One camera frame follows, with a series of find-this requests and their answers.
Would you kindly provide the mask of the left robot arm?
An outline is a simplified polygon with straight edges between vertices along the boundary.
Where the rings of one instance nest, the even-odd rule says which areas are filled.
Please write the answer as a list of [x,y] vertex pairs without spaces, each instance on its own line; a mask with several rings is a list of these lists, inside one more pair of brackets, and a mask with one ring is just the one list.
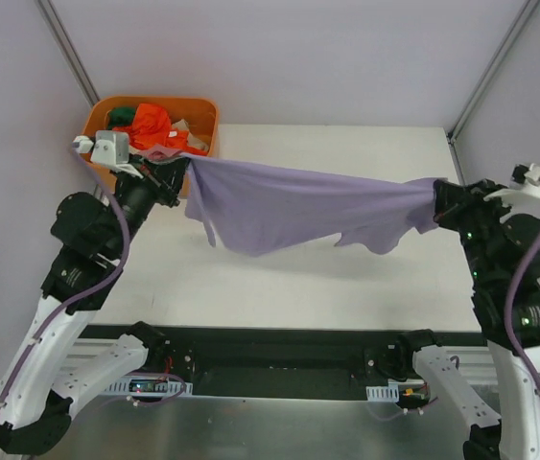
[[170,208],[189,161],[133,156],[105,194],[68,195],[52,235],[62,247],[40,287],[34,320],[0,379],[0,451],[18,458],[51,450],[80,411],[112,382],[135,371],[171,378],[167,338],[139,321],[107,352],[61,379],[69,349],[104,305],[128,261],[133,237],[155,205]]

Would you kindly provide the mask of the purple t shirt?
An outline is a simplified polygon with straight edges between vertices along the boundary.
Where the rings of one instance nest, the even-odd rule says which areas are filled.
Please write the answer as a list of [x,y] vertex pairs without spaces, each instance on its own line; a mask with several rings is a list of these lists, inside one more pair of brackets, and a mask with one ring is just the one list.
[[434,230],[434,180],[405,183],[194,157],[185,215],[210,244],[259,257],[332,235],[384,255]]

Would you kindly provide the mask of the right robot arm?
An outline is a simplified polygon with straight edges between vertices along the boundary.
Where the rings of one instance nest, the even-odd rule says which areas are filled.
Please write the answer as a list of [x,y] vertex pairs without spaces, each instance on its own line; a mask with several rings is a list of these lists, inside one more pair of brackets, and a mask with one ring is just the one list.
[[470,269],[501,410],[483,404],[430,332],[394,354],[395,369],[426,381],[462,424],[464,458],[540,459],[540,176],[514,188],[437,180],[434,194],[434,220],[458,233]]

